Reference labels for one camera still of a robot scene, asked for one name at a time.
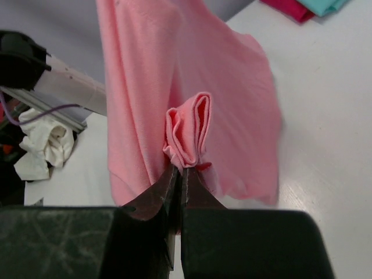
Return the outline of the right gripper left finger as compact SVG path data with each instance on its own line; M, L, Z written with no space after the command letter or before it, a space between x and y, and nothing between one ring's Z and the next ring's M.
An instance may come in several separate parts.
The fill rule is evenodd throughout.
M2 278L168 278L178 171L120 207L1 209Z

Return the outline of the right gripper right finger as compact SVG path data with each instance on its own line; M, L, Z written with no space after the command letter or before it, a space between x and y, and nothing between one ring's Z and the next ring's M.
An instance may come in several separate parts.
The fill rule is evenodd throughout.
M183 172L181 263L185 278L334 278L307 213L227 209L195 168Z

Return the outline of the pink t shirt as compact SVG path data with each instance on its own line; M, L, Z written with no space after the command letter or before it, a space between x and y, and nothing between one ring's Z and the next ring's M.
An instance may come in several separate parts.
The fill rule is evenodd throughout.
M202 1L98 1L112 197L165 168L196 167L210 192L273 205L281 112L265 52Z

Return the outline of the red t shirt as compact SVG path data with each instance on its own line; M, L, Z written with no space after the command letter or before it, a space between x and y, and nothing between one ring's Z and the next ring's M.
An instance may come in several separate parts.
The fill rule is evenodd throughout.
M297 23L304 23L315 14L296 0L261 0L262 3L285 14Z

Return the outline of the mint green t shirt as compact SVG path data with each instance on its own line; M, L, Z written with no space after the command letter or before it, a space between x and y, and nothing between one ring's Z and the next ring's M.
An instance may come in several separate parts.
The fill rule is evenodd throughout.
M348 0L298 0L304 7L318 17L338 11Z

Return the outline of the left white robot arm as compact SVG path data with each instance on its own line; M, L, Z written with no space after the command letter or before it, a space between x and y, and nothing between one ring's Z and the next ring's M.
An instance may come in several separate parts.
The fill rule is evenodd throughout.
M107 115L102 83L69 67L18 31L1 30L1 87L39 92Z

